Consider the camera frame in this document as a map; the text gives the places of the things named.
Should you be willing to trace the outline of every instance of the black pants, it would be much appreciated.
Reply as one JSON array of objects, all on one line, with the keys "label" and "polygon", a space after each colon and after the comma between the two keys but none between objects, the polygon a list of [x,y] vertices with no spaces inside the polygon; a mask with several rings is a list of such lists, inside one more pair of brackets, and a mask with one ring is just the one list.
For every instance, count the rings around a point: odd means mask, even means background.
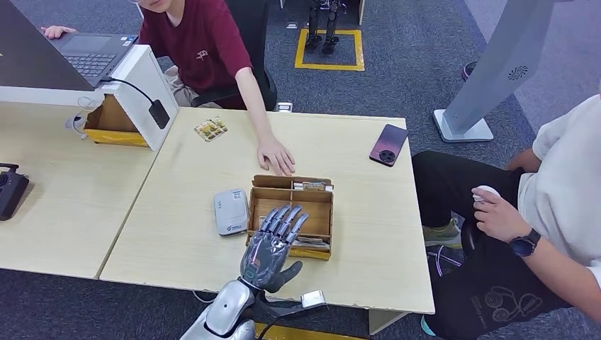
[{"label": "black pants", "polygon": [[[522,169],[505,171],[436,152],[413,157],[423,225],[441,227],[451,211],[475,223],[471,189],[487,185],[517,207]],[[432,278],[435,315],[426,322],[443,339],[464,340],[570,305],[551,292],[508,244],[483,234],[464,264]]]}]

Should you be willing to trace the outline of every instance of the white power bank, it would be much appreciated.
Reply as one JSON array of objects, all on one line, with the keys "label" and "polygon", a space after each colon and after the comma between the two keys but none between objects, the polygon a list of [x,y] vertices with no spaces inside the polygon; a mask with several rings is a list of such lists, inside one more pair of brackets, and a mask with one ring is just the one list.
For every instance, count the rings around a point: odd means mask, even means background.
[{"label": "white power bank", "polygon": [[213,204],[219,235],[229,236],[246,231],[248,202],[244,190],[235,189],[218,193]]}]

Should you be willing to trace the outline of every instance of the snack package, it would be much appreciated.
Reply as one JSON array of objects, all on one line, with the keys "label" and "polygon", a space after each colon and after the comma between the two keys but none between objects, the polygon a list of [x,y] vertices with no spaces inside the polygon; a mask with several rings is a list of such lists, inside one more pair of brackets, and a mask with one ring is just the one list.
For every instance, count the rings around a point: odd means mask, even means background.
[{"label": "snack package", "polygon": [[202,124],[195,127],[194,131],[204,138],[206,142],[210,142],[226,133],[228,127],[225,126],[221,118],[215,117],[205,120]]}]

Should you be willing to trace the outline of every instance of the laptop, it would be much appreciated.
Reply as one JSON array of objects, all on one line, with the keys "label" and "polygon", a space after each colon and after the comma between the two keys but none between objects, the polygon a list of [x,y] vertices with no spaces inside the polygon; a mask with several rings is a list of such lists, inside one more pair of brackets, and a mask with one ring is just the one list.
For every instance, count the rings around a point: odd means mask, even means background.
[{"label": "laptop", "polygon": [[137,35],[68,33],[48,40],[9,1],[0,0],[0,86],[93,91]]}]

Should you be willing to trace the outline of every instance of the humanoid robot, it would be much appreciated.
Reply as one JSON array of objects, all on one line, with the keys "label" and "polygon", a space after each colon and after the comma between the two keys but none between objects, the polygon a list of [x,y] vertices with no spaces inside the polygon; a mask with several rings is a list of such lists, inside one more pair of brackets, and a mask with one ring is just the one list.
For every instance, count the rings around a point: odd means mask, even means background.
[{"label": "humanoid robot", "polygon": [[[321,37],[318,35],[318,26],[319,26],[319,12],[322,8],[323,0],[310,0],[311,8],[309,12],[309,35],[307,36],[307,42],[305,44],[305,49],[309,51],[313,51],[317,48],[319,43],[321,42]],[[338,20],[338,11],[341,6],[343,6],[342,0],[328,0],[330,12],[327,15],[327,27],[325,32],[325,42],[323,43],[323,47],[321,53],[325,55],[331,55],[334,53],[334,47],[336,43],[338,43],[338,37],[334,36],[336,31],[336,22]]]},{"label": "humanoid robot", "polygon": [[[181,340],[255,340],[254,308],[269,313],[275,322],[278,318],[325,304],[320,290],[302,295],[302,304],[293,307],[274,307],[277,302],[269,302],[265,298],[265,291],[277,292],[303,267],[303,263],[297,261],[281,271],[290,246],[308,218],[307,214],[302,214],[293,223],[302,209],[300,205],[293,209],[287,205],[273,209],[267,215],[242,257],[240,277],[223,286],[213,303],[201,313]],[[268,328],[264,329],[259,340]]]}]

